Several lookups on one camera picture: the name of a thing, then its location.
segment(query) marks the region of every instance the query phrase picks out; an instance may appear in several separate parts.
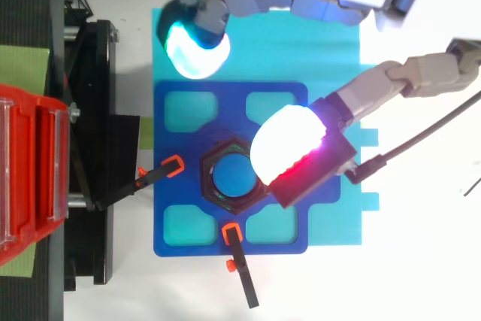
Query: orange clamp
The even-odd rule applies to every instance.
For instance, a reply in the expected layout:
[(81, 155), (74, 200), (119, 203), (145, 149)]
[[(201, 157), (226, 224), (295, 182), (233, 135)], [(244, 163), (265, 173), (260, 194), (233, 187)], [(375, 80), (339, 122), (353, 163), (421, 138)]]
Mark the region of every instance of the orange clamp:
[(224, 241), (226, 245), (230, 246), (228, 242), (228, 237), (227, 237), (228, 229), (237, 229), (237, 235), (239, 236), (239, 241), (242, 242), (244, 238), (242, 237), (242, 232), (240, 231), (241, 228), (239, 227), (239, 224), (236, 222), (231, 222), (222, 227), (222, 236), (224, 236)]
[(235, 265), (233, 259), (228, 259), (227, 261), (225, 261), (225, 264), (227, 265), (227, 269), (229, 272), (234, 272), (237, 270), (237, 266)]
[(177, 154), (173, 155), (172, 157), (169, 157), (167, 159), (164, 159), (160, 165), (166, 165), (169, 162), (172, 161), (178, 161), (180, 168), (177, 169), (176, 171), (173, 171), (172, 173), (168, 174), (167, 177), (172, 178), (174, 176), (177, 176), (180, 172), (182, 172), (184, 169), (186, 169), (186, 165), (183, 162), (183, 159), (180, 158)]
[[(139, 178), (145, 176), (147, 173), (149, 173), (149, 172), (146, 171), (144, 167), (139, 167), (139, 168), (138, 168), (138, 176), (139, 176)], [(142, 186), (142, 184), (141, 184), (140, 182), (136, 182), (135, 184), (137, 184), (137, 187), (141, 187), (141, 186)]]

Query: cyan light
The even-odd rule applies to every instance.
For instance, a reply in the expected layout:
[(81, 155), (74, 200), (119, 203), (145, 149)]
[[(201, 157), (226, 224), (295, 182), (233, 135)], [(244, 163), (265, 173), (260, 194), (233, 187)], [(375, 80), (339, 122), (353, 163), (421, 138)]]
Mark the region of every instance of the cyan light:
[(258, 130), (250, 147), (254, 172), (268, 186), (296, 162), (319, 148), (325, 126), (307, 107), (287, 105)]
[(175, 69), (189, 79), (203, 79), (216, 73), (227, 60), (231, 44), (227, 34), (212, 49), (200, 47), (181, 22), (175, 22), (169, 30), (165, 51)]

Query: black cable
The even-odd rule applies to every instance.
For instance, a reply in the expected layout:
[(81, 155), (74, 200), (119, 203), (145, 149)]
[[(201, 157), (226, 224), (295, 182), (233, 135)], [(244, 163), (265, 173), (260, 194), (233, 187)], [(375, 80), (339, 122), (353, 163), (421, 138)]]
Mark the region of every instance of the black cable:
[[(451, 113), (447, 114), (440, 120), (438, 120), (435, 124), (432, 126), (428, 127), (418, 135), (412, 137), (410, 140), (407, 142), (404, 142), (402, 145), (396, 147), (395, 149), (389, 151), (388, 153), (384, 155), (379, 155), (376, 156), (363, 164), (357, 166), (354, 170), (352, 171), (347, 171), (346, 176), (349, 178), (349, 180), (354, 183), (358, 184), (361, 183), (363, 180), (366, 178), (370, 177), (372, 174), (376, 173), (379, 171), (382, 167), (387, 165), (387, 162), (396, 156), (399, 156), (401, 153), (409, 150), (412, 146), (415, 146), (418, 144), (420, 141), (423, 141), (433, 133), (435, 133), (437, 130), (443, 128), (447, 123), (451, 122), (453, 119), (455, 119), (458, 115), (462, 114), (465, 112), (468, 108), (470, 108), (472, 105), (476, 104), (479, 100), (481, 100), (481, 91), (473, 95), (471, 98), (469, 98), (466, 102), (461, 104), (459, 107), (457, 107), (455, 110), (453, 110)], [(468, 195), (474, 187), (476, 187), (479, 183), (481, 183), (481, 179), (478, 180), (473, 187), (471, 187), (470, 190), (466, 192), (464, 195)]]
[(465, 193), (463, 196), (464, 196), (464, 197), (467, 197), (471, 192), (473, 192), (473, 189), (475, 189), (476, 186), (477, 186), (478, 184), (480, 184), (480, 183), (481, 183), (481, 178), (478, 179), (478, 180), (474, 183), (474, 185), (471, 186), (471, 188), (470, 188), (468, 191), (466, 191), (466, 193)]
[(435, 133), (437, 130), (441, 129), (444, 127), (447, 123), (451, 122), (453, 119), (455, 119), (458, 115), (462, 114), (465, 112), (468, 108), (470, 108), (472, 105), (476, 104), (479, 100), (481, 100), (481, 92), (476, 93), (473, 95), (471, 98), (469, 98), (465, 103), (461, 104), (459, 107), (457, 107), (455, 110), (453, 110), (451, 113), (447, 114), (440, 120), (438, 120), (435, 124), (432, 126), (428, 127), (418, 135), (412, 137), (410, 140), (407, 142), (403, 143), (401, 146), (396, 147), (395, 149), (389, 151), (385, 155), (383, 155), (383, 160), (384, 161), (389, 161), (390, 159), (395, 158), (396, 156), (399, 156), (401, 153), (405, 152), (406, 150), (409, 150), (412, 146), (418, 144), (420, 141), (423, 141), (433, 133)]

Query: round hole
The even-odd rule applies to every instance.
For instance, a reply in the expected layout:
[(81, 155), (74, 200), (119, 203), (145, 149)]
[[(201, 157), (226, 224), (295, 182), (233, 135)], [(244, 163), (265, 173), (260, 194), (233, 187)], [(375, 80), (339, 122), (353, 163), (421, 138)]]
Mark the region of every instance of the round hole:
[(228, 154), (213, 168), (213, 182), (228, 197), (241, 197), (253, 190), (257, 176), (250, 159), (242, 154)]

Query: metal rod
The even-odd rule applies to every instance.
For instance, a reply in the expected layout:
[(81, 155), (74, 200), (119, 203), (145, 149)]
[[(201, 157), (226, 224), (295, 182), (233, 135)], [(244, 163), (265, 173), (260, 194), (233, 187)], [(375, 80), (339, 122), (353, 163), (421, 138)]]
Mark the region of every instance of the metal rod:
[(71, 193), (68, 195), (68, 208), (85, 208), (87, 199), (81, 193)]
[(63, 40), (64, 41), (75, 41), (79, 31), (78, 26), (66, 26), (63, 30)]

